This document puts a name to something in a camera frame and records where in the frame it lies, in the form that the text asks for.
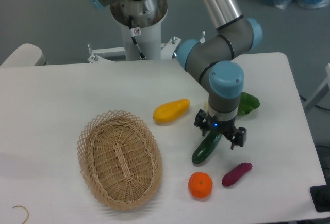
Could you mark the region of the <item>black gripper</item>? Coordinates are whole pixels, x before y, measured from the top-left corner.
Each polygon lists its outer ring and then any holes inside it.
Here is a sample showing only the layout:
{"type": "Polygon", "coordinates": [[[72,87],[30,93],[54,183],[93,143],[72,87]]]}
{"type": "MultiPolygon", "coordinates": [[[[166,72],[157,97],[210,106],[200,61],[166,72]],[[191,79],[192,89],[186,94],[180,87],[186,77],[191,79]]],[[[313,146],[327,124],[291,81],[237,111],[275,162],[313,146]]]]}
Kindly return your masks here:
{"type": "Polygon", "coordinates": [[[235,127],[236,118],[229,121],[220,121],[217,116],[211,117],[202,109],[199,110],[195,116],[194,125],[202,131],[205,136],[208,131],[215,131],[223,135],[231,142],[230,149],[233,150],[234,146],[243,147],[246,141],[247,130],[243,127],[235,127]]]}

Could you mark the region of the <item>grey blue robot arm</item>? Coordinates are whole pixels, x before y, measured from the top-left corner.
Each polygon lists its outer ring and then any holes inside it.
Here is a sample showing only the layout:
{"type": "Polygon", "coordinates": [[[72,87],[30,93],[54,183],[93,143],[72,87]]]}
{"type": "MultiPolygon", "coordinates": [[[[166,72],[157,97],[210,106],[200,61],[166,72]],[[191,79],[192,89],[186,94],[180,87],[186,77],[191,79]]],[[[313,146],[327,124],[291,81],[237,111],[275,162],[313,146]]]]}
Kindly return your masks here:
{"type": "MultiPolygon", "coordinates": [[[[110,7],[121,25],[126,60],[160,59],[160,24],[168,11],[166,0],[90,0],[95,8],[110,7]]],[[[203,0],[217,30],[209,41],[182,43],[177,61],[209,94],[208,111],[199,111],[195,126],[215,131],[233,146],[243,146],[246,129],[235,127],[244,86],[243,69],[233,59],[262,40],[262,29],[242,14],[236,0],[203,0]]]]}

